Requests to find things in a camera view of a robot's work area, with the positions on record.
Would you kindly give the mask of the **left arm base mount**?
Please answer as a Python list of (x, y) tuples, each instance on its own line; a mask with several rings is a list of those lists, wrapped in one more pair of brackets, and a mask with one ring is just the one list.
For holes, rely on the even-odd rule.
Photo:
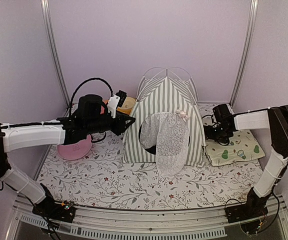
[(46, 219), (72, 223), (76, 213), (74, 203), (67, 200), (56, 201), (47, 187), (43, 184), (41, 186), (45, 191), (45, 198), (40, 203), (33, 205), (32, 213)]

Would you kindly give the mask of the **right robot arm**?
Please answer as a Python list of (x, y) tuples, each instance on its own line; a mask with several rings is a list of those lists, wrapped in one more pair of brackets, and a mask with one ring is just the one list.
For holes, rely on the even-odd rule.
[(214, 123), (204, 126), (205, 138), (227, 145), (234, 132), (268, 129), (272, 150), (259, 181), (249, 191), (242, 214), (253, 218), (261, 211), (260, 201), (273, 193), (288, 167), (288, 105), (232, 114), (226, 104), (213, 108)]

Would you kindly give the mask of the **avocado print cushion mat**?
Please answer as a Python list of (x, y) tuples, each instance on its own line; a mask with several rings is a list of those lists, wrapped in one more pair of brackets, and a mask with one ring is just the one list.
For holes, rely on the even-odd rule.
[(214, 167), (247, 162), (265, 157), (265, 153), (250, 130), (233, 132), (228, 143), (206, 139), (206, 156)]

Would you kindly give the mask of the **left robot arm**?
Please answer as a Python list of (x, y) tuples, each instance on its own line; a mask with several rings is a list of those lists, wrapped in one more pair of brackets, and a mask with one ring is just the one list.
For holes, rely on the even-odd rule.
[(79, 99), (76, 110), (54, 120), (9, 124), (0, 123), (0, 181), (29, 198), (47, 216), (54, 217), (58, 206), (46, 189), (7, 160), (7, 153), (42, 145), (71, 145), (96, 133), (124, 133), (135, 118), (119, 112), (124, 97), (113, 95), (108, 103), (88, 94)]

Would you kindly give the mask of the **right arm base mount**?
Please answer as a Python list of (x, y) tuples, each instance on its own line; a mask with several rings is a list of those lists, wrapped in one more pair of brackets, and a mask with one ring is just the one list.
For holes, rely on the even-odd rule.
[(231, 198), (225, 203), (225, 216), (230, 224), (246, 221), (240, 225), (241, 230), (247, 235), (256, 235), (262, 229), (268, 214), (266, 203), (266, 197), (250, 196), (245, 203)]

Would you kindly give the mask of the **striped fabric pet tent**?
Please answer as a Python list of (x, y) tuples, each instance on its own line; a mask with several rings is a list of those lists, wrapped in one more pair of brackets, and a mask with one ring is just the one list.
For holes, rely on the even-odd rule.
[(124, 135), (123, 163), (155, 163), (168, 177), (203, 166), (206, 140), (191, 79), (143, 77), (130, 115), (135, 123)]

